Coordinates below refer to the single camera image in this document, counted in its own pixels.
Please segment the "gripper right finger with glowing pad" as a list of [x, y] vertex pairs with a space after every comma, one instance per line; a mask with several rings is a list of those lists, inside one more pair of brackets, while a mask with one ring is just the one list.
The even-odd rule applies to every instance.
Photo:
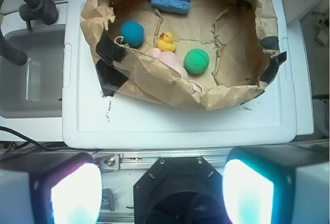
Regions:
[[222, 189], [232, 223], [329, 223], [329, 146], [235, 147]]

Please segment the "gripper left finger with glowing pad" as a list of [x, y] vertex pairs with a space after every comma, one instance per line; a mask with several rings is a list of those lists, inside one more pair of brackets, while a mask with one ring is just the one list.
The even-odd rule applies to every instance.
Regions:
[[1, 223], [96, 223], [102, 189], [87, 152], [1, 154]]

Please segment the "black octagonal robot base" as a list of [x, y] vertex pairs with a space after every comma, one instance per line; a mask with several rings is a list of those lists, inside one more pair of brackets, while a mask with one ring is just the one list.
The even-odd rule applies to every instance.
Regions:
[[229, 223], [222, 175], [203, 157], [161, 157], [133, 190], [135, 223]]

